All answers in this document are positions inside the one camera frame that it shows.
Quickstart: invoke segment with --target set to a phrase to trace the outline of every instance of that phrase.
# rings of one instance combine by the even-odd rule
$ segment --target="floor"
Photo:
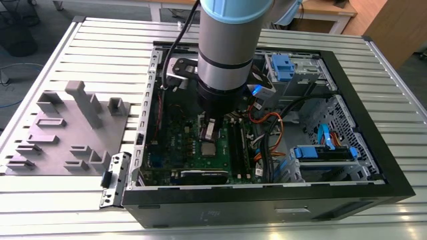
[[[44,65],[54,47],[66,31],[73,16],[89,16],[94,18],[125,19],[150,21],[149,9],[145,7],[100,5],[89,3],[64,3],[64,10],[56,11],[49,0],[38,0],[35,11],[40,17],[40,24],[30,27],[33,38],[38,44],[35,54],[27,57],[10,57],[0,48],[0,67],[14,63],[35,63]],[[177,12],[178,16],[186,17],[188,11]],[[161,19],[164,22],[176,22],[177,18],[172,17],[172,13],[161,10]],[[194,17],[194,23],[198,23],[198,16]],[[2,87],[0,85],[0,106],[19,101],[37,77],[40,68],[29,66],[14,66],[3,70],[10,78],[10,85]],[[401,68],[397,70],[400,77],[404,79],[418,101],[427,106],[427,61],[421,61],[413,55]],[[0,133],[5,128],[10,117],[18,107],[0,108]]]

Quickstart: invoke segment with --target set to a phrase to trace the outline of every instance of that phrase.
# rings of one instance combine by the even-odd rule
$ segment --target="aluminum extrusion table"
[[[193,25],[182,42],[197,42]],[[132,152],[153,41],[173,41],[172,23],[85,18],[73,22],[0,136],[0,165],[25,139],[44,90],[62,99],[82,80],[100,101],[130,103],[121,151]],[[98,176],[0,176],[0,237],[76,239],[427,239],[427,112],[374,44],[357,36],[264,30],[258,46],[333,51],[416,196],[340,220],[145,230],[125,210],[98,210]]]

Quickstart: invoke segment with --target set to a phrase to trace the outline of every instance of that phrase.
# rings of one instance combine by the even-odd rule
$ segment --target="white label sticker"
[[[276,208],[274,212],[277,214],[309,213],[309,210],[306,208]]]
[[[254,175],[261,177],[262,176],[262,169],[256,168]]]
[[[257,102],[253,102],[253,107],[260,110],[262,106]]]

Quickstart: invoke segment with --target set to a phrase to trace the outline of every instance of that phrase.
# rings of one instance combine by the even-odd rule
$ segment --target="green circuit board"
[[[248,148],[244,147],[241,163],[238,166],[232,161],[229,134],[230,124],[224,120],[214,143],[198,140],[200,119],[168,119],[160,146],[156,152],[148,153],[149,166],[141,169],[144,179],[149,185],[174,185],[173,176],[180,171],[225,171],[226,184],[248,184],[253,182],[249,166]]]

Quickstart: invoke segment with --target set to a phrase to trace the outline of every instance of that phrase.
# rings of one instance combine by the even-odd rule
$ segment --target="metal hinge bracket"
[[[106,207],[122,208],[121,197],[126,184],[130,156],[128,152],[120,152],[110,157],[109,167],[100,182],[100,186],[104,188],[98,203],[100,209]]]

